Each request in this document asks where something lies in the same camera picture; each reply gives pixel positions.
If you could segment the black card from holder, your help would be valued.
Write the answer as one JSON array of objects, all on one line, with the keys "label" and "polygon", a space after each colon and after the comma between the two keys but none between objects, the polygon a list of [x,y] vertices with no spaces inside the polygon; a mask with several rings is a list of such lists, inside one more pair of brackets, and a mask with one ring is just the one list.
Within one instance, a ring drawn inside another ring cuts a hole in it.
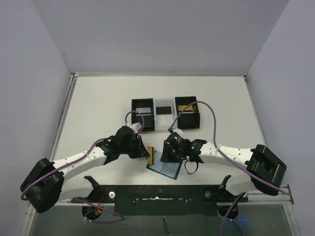
[{"label": "black card from holder", "polygon": [[169,115],[172,114],[172,108],[170,106],[156,107],[157,115]]}]

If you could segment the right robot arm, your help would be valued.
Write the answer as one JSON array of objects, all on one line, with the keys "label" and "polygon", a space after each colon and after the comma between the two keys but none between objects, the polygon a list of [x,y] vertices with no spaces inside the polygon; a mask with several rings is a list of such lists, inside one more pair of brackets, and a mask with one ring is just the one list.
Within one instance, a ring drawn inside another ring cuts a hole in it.
[{"label": "right robot arm", "polygon": [[164,140],[161,161],[179,163],[184,160],[197,164],[220,164],[243,171],[243,175],[228,174],[222,182],[223,189],[233,196],[253,190],[276,196],[281,191],[287,170],[286,164],[265,145],[255,148],[219,147],[206,140],[190,141],[173,132]]}]

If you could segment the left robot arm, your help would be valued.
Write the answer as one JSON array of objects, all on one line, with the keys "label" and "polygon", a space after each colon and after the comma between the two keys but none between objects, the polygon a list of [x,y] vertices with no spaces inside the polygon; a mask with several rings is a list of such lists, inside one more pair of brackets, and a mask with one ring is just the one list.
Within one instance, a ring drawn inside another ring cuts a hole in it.
[{"label": "left robot arm", "polygon": [[96,140],[86,151],[54,161],[39,160],[20,186],[21,200],[29,201],[36,212],[43,213],[58,201],[86,199],[100,188],[92,177],[84,176],[73,184],[67,181],[89,169],[109,164],[123,154],[131,159],[148,158],[141,131],[140,123],[122,126],[115,135]]}]

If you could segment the blue leather card holder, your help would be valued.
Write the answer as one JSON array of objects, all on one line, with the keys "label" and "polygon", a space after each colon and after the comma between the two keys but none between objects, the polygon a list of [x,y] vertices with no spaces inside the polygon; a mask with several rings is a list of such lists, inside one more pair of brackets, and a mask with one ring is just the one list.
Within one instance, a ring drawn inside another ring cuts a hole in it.
[{"label": "blue leather card holder", "polygon": [[162,162],[161,157],[162,153],[160,151],[155,151],[154,164],[147,164],[146,168],[155,173],[176,180],[178,178],[182,162],[179,163]]}]

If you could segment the gold striped card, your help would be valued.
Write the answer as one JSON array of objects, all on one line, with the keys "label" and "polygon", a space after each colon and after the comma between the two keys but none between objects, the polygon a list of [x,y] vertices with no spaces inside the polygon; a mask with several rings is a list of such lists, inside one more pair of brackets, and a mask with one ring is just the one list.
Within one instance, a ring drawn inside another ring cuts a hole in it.
[{"label": "gold striped card", "polygon": [[147,151],[149,153],[149,157],[147,158],[147,164],[148,165],[153,165],[155,163],[156,150],[155,150],[154,147],[147,146]]}]

